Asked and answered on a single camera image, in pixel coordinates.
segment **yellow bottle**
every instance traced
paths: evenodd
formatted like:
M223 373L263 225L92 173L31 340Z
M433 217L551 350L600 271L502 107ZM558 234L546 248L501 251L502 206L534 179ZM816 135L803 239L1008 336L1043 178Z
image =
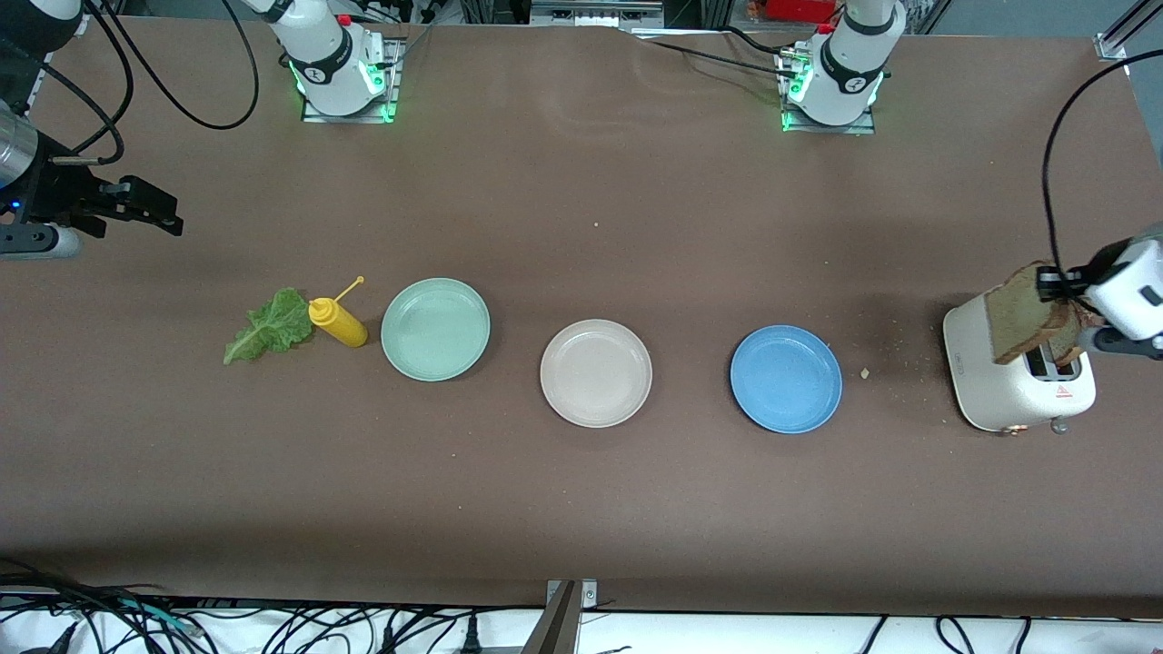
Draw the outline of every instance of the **yellow bottle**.
M363 284L363 276L356 277L356 280L334 300L317 298L311 300L311 306L307 308L307 315L311 317L311 321L316 327L335 336L349 348L357 348L368 342L368 328L364 327L363 322L356 320L356 317L351 315L348 310L340 306L343 296L359 284Z

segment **metal cylinder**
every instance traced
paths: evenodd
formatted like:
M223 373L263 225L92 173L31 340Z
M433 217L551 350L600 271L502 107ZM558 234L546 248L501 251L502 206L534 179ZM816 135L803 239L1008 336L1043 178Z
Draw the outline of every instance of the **metal cylinder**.
M36 156L40 134L28 119L19 116L0 101L0 189L15 182Z

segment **black connector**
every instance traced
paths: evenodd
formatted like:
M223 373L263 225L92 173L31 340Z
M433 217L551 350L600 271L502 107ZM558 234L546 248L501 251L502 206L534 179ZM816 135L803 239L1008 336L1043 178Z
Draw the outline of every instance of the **black connector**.
M480 637L477 634L477 614L469 616L469 631L464 634L464 647L461 654L480 654L484 647L480 646Z

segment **green plate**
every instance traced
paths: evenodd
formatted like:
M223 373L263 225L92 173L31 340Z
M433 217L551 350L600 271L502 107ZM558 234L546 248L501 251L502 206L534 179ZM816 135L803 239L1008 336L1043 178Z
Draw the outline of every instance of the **green plate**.
M464 282L434 277L395 296L384 314L380 343L400 372L443 382L472 368L488 333L485 300Z

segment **lettuce leaf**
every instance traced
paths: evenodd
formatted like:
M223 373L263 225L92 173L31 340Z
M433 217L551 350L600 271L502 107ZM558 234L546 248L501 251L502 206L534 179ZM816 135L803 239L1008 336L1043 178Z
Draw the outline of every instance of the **lettuce leaf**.
M226 347L222 365L231 361L251 361L266 350L287 351L291 346L311 335L313 328L307 317L307 300L294 289L283 289L258 311L248 311L250 326L235 335Z

